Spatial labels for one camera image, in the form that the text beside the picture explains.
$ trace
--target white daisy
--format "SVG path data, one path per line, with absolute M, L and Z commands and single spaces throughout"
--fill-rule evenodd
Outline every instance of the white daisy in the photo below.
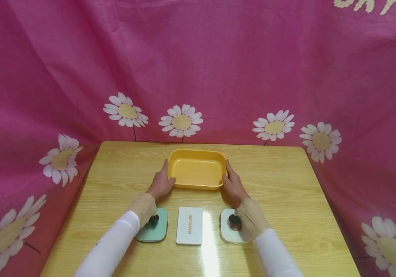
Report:
M 260 117 L 258 121 L 253 122 L 256 128 L 252 130 L 259 133 L 256 137 L 271 141 L 275 141 L 276 138 L 283 139 L 284 133 L 290 132 L 295 125 L 295 122 L 291 122 L 294 115 L 288 114 L 289 110 L 280 110 L 276 115 L 268 113 L 267 119 Z
M 62 186 L 71 183 L 73 178 L 78 175 L 76 166 L 76 155 L 82 150 L 78 140 L 70 138 L 66 135 L 58 136 L 59 149 L 54 148 L 47 152 L 47 156 L 43 157 L 39 163 L 45 165 L 44 175 L 51 177 L 53 183 L 58 184 L 62 181 Z
M 169 115 L 161 117 L 158 124 L 164 126 L 162 131 L 170 132 L 171 137 L 191 137 L 201 130 L 198 124 L 203 122 L 202 114 L 195 113 L 195 107 L 184 104 L 181 109 L 178 105 L 174 105 L 167 113 Z
M 304 134 L 299 135 L 300 138 L 306 139 L 302 143 L 307 146 L 308 154 L 312 154 L 311 158 L 315 162 L 324 163 L 324 156 L 329 160 L 332 159 L 333 153 L 338 152 L 338 144 L 343 141 L 338 130 L 332 131 L 332 125 L 318 123 L 318 127 L 309 124 L 307 127 L 301 128 Z
M 37 212 L 45 204 L 45 198 L 43 195 L 34 203 L 35 198 L 30 196 L 19 213 L 11 209 L 0 221 L 0 271 L 22 248 L 23 239 L 35 230 L 32 225 L 40 216 Z
M 391 219 L 381 217 L 372 219 L 372 227 L 361 224 L 367 236 L 361 236 L 367 245 L 365 250 L 369 256 L 376 258 L 376 266 L 387 270 L 390 277 L 396 277 L 396 226 Z
M 129 97 L 125 97 L 125 95 L 121 92 L 117 93 L 116 96 L 109 97 L 110 102 L 112 104 L 104 104 L 103 110 L 110 114 L 109 118 L 111 120 L 119 120 L 118 124 L 121 126 L 127 127 L 141 127 L 145 126 L 144 124 L 148 123 L 148 117 L 143 115 L 142 109 L 133 106 L 133 102 Z

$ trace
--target flower stem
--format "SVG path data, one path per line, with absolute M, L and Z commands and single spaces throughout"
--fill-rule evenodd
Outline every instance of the flower stem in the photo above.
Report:
M 24 243 L 25 245 L 27 245 L 29 248 L 32 248 L 33 250 L 35 250 L 36 252 L 38 252 L 38 254 L 41 254 L 41 251 L 37 250 L 34 246 L 30 245 L 28 242 Z

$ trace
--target pink fabric backdrop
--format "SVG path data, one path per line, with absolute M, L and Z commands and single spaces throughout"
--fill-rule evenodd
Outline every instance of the pink fabric backdrop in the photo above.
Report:
M 105 140 L 308 149 L 396 277 L 396 0 L 0 1 L 0 276 L 39 275 Z

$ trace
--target wooden table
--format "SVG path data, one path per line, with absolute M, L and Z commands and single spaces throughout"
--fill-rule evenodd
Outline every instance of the wooden table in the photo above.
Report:
M 41 276 L 73 276 L 102 234 L 148 188 L 154 173 L 178 148 L 220 151 L 230 160 L 305 277 L 359 276 L 302 148 L 118 141 L 101 145 Z M 174 188 L 158 206 L 169 213 L 166 239 L 159 243 L 134 240 L 114 276 L 264 276 L 252 243 L 234 245 L 219 236 L 219 214 L 230 207 L 224 189 Z M 175 243 L 182 206 L 204 210 L 201 247 Z

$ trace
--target hand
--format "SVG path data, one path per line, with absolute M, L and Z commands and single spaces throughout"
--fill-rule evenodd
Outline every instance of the hand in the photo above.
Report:
M 176 182 L 176 178 L 167 178 L 167 168 L 169 167 L 168 160 L 164 161 L 164 165 L 159 172 L 155 173 L 153 182 L 150 185 L 147 193 L 151 194 L 155 200 L 158 200 L 161 196 L 166 195 L 171 191 L 173 185 Z
M 250 196 L 242 186 L 241 178 L 239 178 L 238 174 L 232 169 L 228 160 L 226 160 L 226 167 L 228 177 L 226 175 L 222 176 L 224 189 L 239 205 L 245 198 L 250 198 Z

